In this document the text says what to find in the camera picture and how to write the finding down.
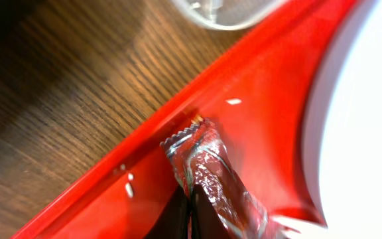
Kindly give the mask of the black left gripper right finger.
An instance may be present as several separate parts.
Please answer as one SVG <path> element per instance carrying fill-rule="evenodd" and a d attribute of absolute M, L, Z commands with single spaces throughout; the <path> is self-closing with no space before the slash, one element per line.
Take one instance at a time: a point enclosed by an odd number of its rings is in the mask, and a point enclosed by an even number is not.
<path fill-rule="evenodd" d="M 194 186 L 190 205 L 192 239 L 231 239 L 201 185 Z"/>

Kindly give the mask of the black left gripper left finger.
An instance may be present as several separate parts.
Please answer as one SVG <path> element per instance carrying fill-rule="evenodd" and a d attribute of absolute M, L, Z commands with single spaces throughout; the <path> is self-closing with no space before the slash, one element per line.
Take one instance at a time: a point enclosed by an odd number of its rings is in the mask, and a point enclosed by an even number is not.
<path fill-rule="evenodd" d="M 187 239 L 190 207 L 182 187 L 177 187 L 145 239 Z"/>

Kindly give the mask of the red candy wrapper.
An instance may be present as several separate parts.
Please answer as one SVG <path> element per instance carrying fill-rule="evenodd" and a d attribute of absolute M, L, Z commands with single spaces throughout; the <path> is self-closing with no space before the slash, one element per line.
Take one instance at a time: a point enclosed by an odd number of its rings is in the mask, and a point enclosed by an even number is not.
<path fill-rule="evenodd" d="M 214 122 L 203 118 L 160 146 L 188 200 L 194 186 L 201 185 L 231 238 L 285 238 L 289 229 L 269 216 L 231 166 Z"/>

